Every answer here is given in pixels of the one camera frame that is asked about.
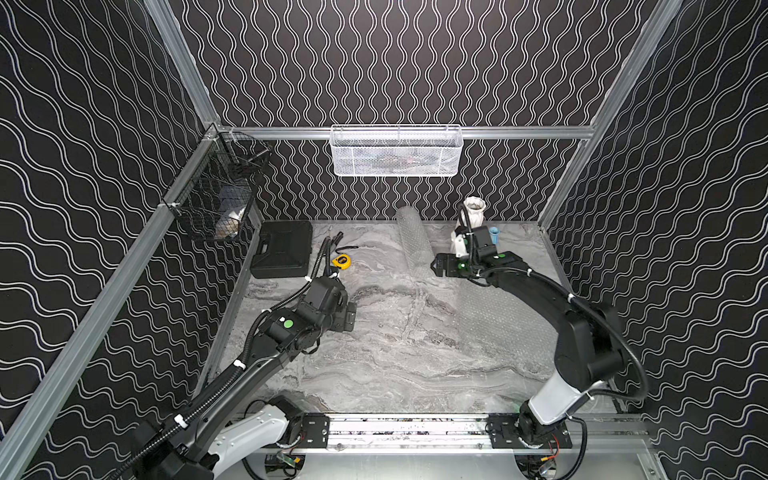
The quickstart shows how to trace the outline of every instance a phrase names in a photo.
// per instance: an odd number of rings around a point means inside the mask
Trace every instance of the white vase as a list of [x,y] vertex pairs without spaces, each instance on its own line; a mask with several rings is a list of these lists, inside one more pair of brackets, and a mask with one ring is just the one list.
[[[483,212],[488,206],[485,200],[480,197],[466,197],[464,199],[464,206],[467,207],[467,213],[469,214],[469,225],[472,228],[480,227],[485,219]],[[463,257],[467,254],[467,249],[464,245],[463,239],[456,239],[456,233],[451,232],[451,253],[457,257]]]

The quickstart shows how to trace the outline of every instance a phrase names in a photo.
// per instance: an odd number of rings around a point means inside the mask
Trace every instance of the yellow tape measure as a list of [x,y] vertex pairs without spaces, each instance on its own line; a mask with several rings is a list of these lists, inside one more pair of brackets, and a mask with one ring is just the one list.
[[352,259],[349,258],[349,255],[346,253],[342,253],[338,257],[334,258],[333,262],[331,263],[339,267],[341,270],[346,270],[350,265],[352,265]]

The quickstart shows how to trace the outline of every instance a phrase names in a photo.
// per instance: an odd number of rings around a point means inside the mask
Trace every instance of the blue cup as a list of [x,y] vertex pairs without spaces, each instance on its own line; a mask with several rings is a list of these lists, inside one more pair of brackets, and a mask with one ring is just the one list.
[[491,227],[488,229],[488,232],[491,234],[491,242],[496,245],[498,243],[498,228]]

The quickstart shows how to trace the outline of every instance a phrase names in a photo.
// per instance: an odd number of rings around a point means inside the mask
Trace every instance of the black patterned wall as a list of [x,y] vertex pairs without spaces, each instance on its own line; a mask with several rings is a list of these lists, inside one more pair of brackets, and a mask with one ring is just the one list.
[[0,0],[0,439],[204,128],[143,2]]
[[22,478],[102,478],[133,427],[192,396],[252,236],[193,242],[172,226]]
[[257,181],[256,203],[271,220],[394,220],[405,205],[424,220],[447,220],[476,195],[488,202],[489,220],[536,221],[577,143],[466,141],[454,177],[338,177],[328,142],[281,141]]
[[225,124],[588,124],[654,0],[171,0]]
[[768,3],[686,1],[550,230],[626,319],[674,480],[768,478],[767,65]]

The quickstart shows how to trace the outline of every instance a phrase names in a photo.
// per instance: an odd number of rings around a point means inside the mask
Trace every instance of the white wire basket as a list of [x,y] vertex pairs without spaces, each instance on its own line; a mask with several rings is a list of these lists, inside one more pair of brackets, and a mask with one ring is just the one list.
[[458,125],[333,125],[340,177],[453,177],[464,139]]

